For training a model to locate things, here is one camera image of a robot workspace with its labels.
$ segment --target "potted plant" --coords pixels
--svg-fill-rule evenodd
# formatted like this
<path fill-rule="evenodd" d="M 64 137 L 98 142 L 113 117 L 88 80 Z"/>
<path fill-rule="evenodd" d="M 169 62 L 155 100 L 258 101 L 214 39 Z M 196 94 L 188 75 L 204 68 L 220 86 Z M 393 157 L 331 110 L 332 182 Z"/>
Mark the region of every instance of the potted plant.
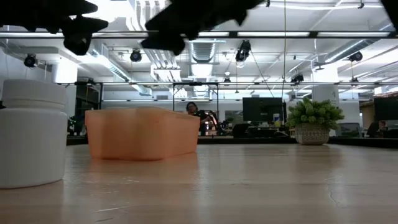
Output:
<path fill-rule="evenodd" d="M 337 128 L 336 121 L 344 119 L 343 110 L 332 105 L 330 100 L 317 102 L 304 98 L 289 110 L 287 125 L 295 127 L 296 140 L 304 145 L 328 142 L 330 130 Z"/>

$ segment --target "desk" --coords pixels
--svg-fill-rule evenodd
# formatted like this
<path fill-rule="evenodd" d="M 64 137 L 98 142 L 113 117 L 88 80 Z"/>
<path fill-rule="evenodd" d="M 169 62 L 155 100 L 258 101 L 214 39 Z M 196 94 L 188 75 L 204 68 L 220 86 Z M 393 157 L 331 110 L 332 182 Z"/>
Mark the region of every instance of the desk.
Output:
<path fill-rule="evenodd" d="M 164 161 L 94 161 L 68 147 L 63 181 L 0 190 L 16 223 L 398 223 L 398 154 L 349 146 L 198 146 Z"/>

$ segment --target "white plastic bottle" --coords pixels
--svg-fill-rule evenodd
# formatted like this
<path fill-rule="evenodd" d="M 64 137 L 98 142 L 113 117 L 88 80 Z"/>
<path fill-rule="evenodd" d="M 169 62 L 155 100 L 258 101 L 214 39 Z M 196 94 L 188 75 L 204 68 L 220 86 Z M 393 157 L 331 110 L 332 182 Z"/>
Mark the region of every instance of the white plastic bottle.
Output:
<path fill-rule="evenodd" d="M 0 189 L 62 179 L 67 115 L 65 87 L 35 80 L 5 80 L 0 110 Z"/>

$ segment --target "orange translucent container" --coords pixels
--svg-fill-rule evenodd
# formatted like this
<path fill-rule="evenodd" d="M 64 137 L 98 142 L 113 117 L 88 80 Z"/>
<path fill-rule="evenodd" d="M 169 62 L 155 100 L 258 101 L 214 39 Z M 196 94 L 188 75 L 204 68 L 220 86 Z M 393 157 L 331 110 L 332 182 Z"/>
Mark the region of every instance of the orange translucent container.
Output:
<path fill-rule="evenodd" d="M 86 111 L 92 158 L 154 161 L 196 151 L 200 119 L 161 108 Z"/>

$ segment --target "wooden table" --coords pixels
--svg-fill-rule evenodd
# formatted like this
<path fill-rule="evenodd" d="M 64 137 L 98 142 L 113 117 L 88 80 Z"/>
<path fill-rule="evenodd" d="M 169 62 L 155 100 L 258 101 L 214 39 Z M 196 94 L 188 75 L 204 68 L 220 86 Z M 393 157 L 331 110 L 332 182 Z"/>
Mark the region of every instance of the wooden table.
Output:
<path fill-rule="evenodd" d="M 202 145 L 129 162 L 73 146 L 63 181 L 0 190 L 0 223 L 398 223 L 398 152 Z"/>

